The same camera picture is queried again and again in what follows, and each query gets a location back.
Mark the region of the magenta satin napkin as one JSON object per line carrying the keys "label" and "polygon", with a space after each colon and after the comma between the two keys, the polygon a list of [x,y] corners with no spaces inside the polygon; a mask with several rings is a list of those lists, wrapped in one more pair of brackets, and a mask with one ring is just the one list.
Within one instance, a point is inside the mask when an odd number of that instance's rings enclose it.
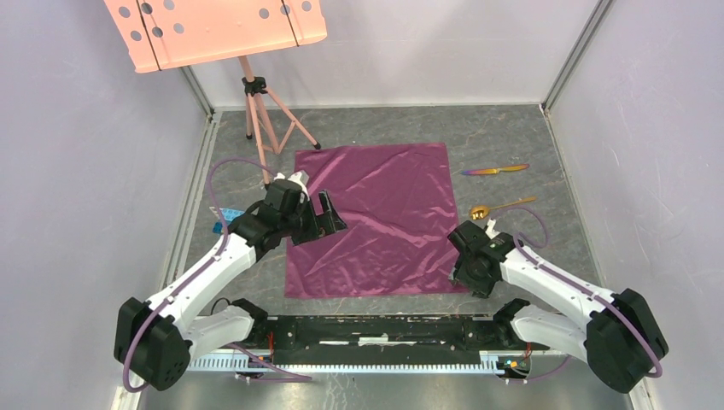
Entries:
{"label": "magenta satin napkin", "polygon": [[317,299],[464,293],[448,276],[458,226],[443,143],[298,151],[312,196],[325,190],[347,229],[287,249],[284,294]]}

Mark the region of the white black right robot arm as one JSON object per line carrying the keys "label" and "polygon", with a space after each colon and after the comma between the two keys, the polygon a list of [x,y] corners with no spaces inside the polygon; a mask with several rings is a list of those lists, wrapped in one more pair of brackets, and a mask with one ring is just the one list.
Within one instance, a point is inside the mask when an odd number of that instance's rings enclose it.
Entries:
{"label": "white black right robot arm", "polygon": [[493,338],[505,348],[537,343],[588,365],[605,385],[628,393],[643,378],[663,374],[668,343],[646,299],[591,284],[538,255],[522,233],[465,221],[448,240],[458,251],[453,282],[486,298],[498,282],[516,286],[553,307],[524,299],[506,303],[493,317]]}

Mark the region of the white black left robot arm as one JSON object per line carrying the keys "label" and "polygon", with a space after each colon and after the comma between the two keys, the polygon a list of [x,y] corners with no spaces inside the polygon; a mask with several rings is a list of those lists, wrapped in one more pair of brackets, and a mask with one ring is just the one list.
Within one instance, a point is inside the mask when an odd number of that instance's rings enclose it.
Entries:
{"label": "white black left robot arm", "polygon": [[113,354],[128,391],[166,390],[193,360],[215,349],[238,342],[253,349],[266,341],[268,314],[252,302],[237,300],[208,316],[201,311],[285,238],[300,245],[347,229],[327,190],[318,193],[321,210],[315,210],[305,177],[278,175],[192,268],[148,299],[131,297],[121,305]]}

